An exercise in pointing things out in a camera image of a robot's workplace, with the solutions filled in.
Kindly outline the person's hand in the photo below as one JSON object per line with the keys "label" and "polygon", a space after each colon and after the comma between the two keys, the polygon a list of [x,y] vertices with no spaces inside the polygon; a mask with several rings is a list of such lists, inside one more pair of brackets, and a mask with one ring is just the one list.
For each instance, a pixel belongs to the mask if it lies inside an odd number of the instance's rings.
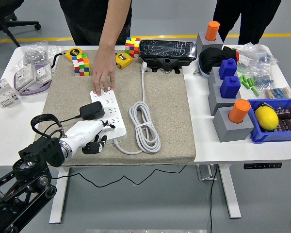
{"label": "person's hand", "polygon": [[101,96],[104,92],[115,88],[115,47],[99,46],[93,66],[93,93]]}

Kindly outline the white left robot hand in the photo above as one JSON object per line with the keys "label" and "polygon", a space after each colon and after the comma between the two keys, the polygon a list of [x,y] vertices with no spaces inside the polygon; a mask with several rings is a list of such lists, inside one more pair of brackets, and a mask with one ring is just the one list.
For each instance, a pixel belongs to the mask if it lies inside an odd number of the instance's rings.
{"label": "white left robot hand", "polygon": [[78,121],[72,126],[65,133],[65,137],[60,139],[60,145],[66,150],[67,158],[72,158],[78,148],[84,148],[86,144],[99,135],[105,126],[115,129],[115,126],[107,120]]}

